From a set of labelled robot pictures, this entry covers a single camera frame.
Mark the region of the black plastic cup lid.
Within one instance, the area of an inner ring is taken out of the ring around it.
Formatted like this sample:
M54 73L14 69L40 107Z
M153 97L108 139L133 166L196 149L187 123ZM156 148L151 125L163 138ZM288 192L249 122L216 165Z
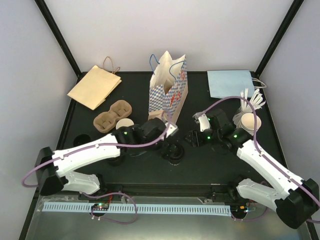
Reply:
M166 152L166 159L172 165L178 165L185 154L183 146L179 143L170 143Z

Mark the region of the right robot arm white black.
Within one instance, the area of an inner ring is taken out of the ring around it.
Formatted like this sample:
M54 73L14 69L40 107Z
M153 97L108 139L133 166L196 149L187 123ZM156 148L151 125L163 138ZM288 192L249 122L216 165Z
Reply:
M190 145L220 146L249 164L270 184L266 186L249 178L243 179L228 187L230 200L238 202L244 198L262 204L276 212L280 220L292 229L298 229L319 210L319 185L311 178L304 180L281 165L246 130L236 128L223 110L215 109L209 115L197 112L193 118L199 129L186 135Z

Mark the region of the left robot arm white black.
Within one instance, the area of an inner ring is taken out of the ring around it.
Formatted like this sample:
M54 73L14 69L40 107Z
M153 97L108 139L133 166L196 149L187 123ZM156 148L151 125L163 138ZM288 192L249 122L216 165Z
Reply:
M60 191L81 192L103 199L108 188L100 174L85 174L77 170L102 160L119 164L126 155L162 150L164 158L172 157L171 137L178 131L174 123L159 118L144 124L122 126L100 139L69 149L44 147L39 151L35 167L39 193L54 195Z

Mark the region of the blue checkered paper bag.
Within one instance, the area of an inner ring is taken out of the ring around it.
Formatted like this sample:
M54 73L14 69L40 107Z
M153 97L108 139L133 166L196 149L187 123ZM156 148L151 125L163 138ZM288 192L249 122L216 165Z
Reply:
M186 56L172 59L165 51L155 61L149 81L148 119L161 118L165 113L176 123L189 90Z

